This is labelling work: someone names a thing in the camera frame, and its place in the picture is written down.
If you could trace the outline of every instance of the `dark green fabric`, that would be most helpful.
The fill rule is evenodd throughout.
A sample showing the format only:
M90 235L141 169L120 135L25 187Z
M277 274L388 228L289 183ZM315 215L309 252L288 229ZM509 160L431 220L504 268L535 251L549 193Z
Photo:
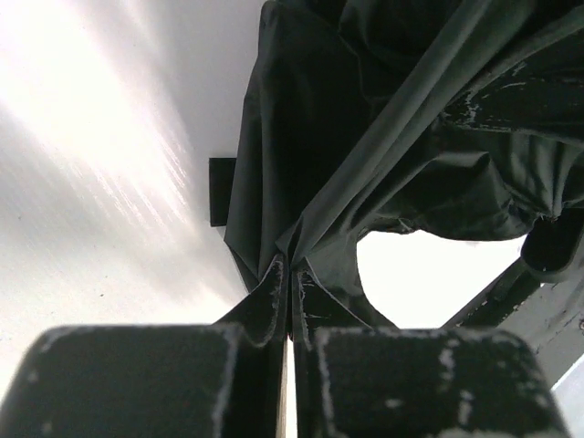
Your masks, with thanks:
M370 229L506 240L581 206L577 3L267 2L225 233L248 287L279 249L350 307Z

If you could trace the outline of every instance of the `canopy fabric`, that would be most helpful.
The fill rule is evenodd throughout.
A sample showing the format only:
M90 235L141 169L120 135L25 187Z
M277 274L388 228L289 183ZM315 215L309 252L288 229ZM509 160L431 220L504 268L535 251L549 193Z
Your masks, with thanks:
M225 232L248 288L283 252L387 324L369 231L500 241L584 206L580 3L267 2Z

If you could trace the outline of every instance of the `scuffed paint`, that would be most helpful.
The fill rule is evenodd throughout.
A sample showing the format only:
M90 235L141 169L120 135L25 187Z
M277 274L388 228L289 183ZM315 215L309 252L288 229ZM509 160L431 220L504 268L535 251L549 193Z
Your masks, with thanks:
M522 340L520 340L514 335L505 333L504 331L495 332L491 337L491 340L495 344L511 344L513 347L516 347L518 349L525 347L525 344Z
M335 411L332 404L332 396L330 394L330 372L327 366L325 348L330 341L330 331L324 330L318 333L319 342L317 342L318 349L318 370L320 371L320 378L322 379L321 391L322 391L322 404L325 413L325 419L327 422L327 432L329 436L335 436L337 438L349 438L345 433L337 431L335 427Z
M61 328L53 328L52 330L46 332L43 335L45 342L41 345L39 352L40 353L47 353L55 343L67 336L71 335L81 335L86 333L91 333L95 331L95 327L61 327Z
M460 347L460 340L458 340L458 339L448 339L448 342L446 342L446 345L448 347L451 347L451 348Z
M398 409L403 406L403 401L400 399L388 399L385 401L385 406L390 409Z
M517 64L513 68L513 71L511 72L511 76L513 76L513 77L517 76L521 72L521 70L523 70L525 67L527 67L527 62L525 62L525 61L520 62L519 64Z
M458 422L465 426L468 424L473 413L474 395L469 391L460 391L460 404L458 406Z
M213 420L213 437L221 438L223 436L223 419L224 412L229 407L229 394L231 393L231 386L233 377L235 375L235 365L237 362L238 339L240 329L237 327L223 328L223 338L227 342L227 360L225 361L224 374L221 382L223 385L217 394L217 401L211 412Z
M475 97L476 93L468 93L466 98L464 99L464 104L466 105L466 117L467 119L464 121L465 124L470 125L475 123L476 115L478 111L481 109L478 103L473 104L472 99Z
M40 432L43 436L50 436L53 433L53 423L50 420L43 422L42 426L40 427Z
M306 313L304 313L304 298L307 295L307 291L305 290L305 287L312 286L313 283L311 283L311 282L312 282L313 278L308 271L303 270L297 274L297 279L298 279L298 289L300 291L300 311L302 312L302 315L303 315L303 318L300 321L300 328L302 329L302 336L307 341L307 342L305 342L307 350L312 351L312 342L308 341L310 339L310 334L308 333L307 315L306 315ZM329 334L327 334L326 341L327 342L329 341Z
M501 87L500 89L510 89L512 87L521 87L522 85L526 85L526 82L513 82L512 84L507 84Z
M446 368L440 375L443 378L443 384L440 391L447 391L454 380L454 352L451 349L443 349L438 358L440 363Z
M26 381L28 383L37 383L38 382L38 372L37 370L32 370L26 376Z
M273 275L274 271L276 271L277 284L282 285L284 279L284 259L282 258L281 255L277 255L274 257L274 259L272 260L272 264L267 269L266 273L264 274L264 278L262 278L260 284L263 283L268 276ZM270 295L272 296L272 309L275 311L275 313L277 312L280 302L277 294L279 294L280 292L281 287L273 287L272 290L270 291Z
M535 397L534 400L536 401L537 405L539 405L542 408L548 408L549 407L548 397L546 397L543 394L536 395L536 397Z

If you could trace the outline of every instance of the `wrinkled fabric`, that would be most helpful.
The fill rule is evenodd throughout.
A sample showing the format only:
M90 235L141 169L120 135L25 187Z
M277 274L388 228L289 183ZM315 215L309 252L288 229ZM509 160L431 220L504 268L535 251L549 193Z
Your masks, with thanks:
M267 2L225 241L250 290L307 259L365 321L370 230L527 234L584 206L579 2Z

